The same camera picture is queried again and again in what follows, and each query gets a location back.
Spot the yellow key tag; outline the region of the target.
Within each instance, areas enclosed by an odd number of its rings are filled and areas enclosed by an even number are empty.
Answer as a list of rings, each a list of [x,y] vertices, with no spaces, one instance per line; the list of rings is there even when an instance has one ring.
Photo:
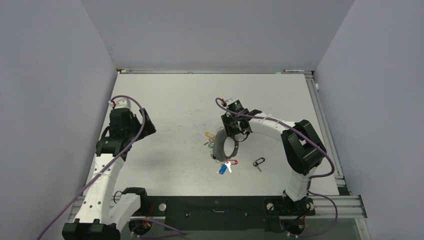
[[[207,138],[209,138],[209,139],[214,139],[214,138],[215,138],[215,135],[214,135],[214,134],[212,134],[212,133],[210,133],[210,132],[205,132],[204,134],[205,134],[205,136],[206,136]]]

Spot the red key tag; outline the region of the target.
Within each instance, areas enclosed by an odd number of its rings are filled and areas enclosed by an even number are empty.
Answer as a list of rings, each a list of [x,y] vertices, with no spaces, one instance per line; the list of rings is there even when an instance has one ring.
[[[229,159],[226,163],[229,165],[237,165],[238,161],[236,159]]]

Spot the blue key tag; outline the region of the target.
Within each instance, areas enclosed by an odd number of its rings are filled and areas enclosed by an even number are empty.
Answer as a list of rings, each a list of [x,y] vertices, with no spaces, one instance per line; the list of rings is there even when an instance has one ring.
[[[223,164],[223,165],[221,165],[220,169],[216,173],[223,175],[226,172],[227,169],[228,169],[228,167],[225,164]]]

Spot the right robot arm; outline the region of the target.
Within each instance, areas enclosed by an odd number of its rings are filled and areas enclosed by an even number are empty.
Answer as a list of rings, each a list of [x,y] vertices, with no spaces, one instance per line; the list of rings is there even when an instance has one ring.
[[[327,151],[308,120],[284,121],[260,110],[249,111],[239,100],[217,104],[225,110],[221,116],[227,137],[262,134],[282,143],[291,175],[283,194],[282,207],[289,214],[297,213],[308,195],[310,180],[315,170],[327,157]]]

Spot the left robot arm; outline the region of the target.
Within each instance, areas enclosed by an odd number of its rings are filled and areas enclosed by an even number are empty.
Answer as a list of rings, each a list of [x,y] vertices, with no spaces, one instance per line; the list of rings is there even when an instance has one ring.
[[[115,184],[128,154],[120,155],[120,151],[136,135],[143,139],[156,132],[146,109],[139,112],[142,121],[129,107],[111,110],[109,125],[96,144],[91,185],[74,220],[62,228],[65,240],[119,240],[130,217],[148,211],[147,192],[142,187],[127,187],[111,207]]]

